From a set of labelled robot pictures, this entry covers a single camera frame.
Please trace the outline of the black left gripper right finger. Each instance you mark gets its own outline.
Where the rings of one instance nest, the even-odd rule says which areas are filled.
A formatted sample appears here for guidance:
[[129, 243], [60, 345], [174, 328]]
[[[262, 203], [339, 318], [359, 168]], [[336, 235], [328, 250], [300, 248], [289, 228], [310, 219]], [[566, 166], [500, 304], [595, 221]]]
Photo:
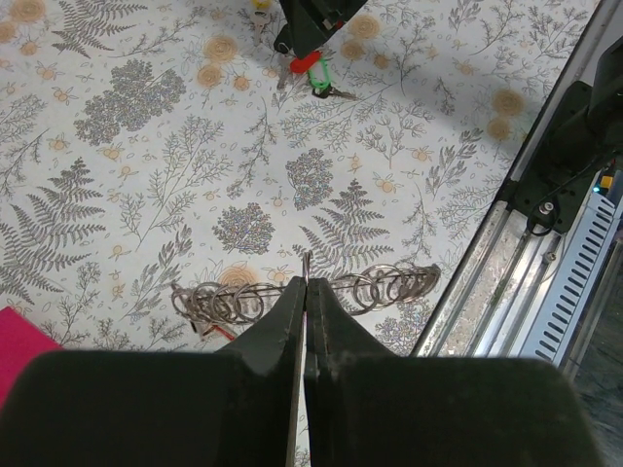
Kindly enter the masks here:
[[324, 279], [306, 296], [314, 466], [600, 466], [570, 384], [537, 359], [400, 357]]

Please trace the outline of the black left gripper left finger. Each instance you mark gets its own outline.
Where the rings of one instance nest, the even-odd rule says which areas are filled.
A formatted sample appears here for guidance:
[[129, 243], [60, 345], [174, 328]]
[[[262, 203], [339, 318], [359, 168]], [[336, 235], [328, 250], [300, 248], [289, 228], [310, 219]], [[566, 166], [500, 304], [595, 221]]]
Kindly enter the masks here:
[[289, 466], [304, 309], [287, 298], [218, 351], [61, 350], [1, 412], [5, 466]]

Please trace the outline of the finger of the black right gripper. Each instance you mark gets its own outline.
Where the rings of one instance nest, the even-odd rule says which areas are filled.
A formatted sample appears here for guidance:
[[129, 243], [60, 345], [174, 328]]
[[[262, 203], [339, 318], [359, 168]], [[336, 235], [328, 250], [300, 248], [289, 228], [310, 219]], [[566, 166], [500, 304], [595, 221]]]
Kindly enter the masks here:
[[289, 44], [304, 58], [326, 44], [367, 0], [280, 0], [285, 25], [275, 40]]

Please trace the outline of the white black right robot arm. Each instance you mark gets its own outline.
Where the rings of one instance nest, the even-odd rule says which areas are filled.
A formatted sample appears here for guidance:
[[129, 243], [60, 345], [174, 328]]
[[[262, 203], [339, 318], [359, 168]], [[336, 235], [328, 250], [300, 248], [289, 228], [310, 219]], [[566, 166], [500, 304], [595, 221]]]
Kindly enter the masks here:
[[394, 85], [455, 123], [509, 123], [527, 103], [551, 112], [556, 149], [596, 142], [622, 116], [622, 5], [601, 1], [284, 1], [275, 50], [308, 63], [342, 35], [353, 87]]

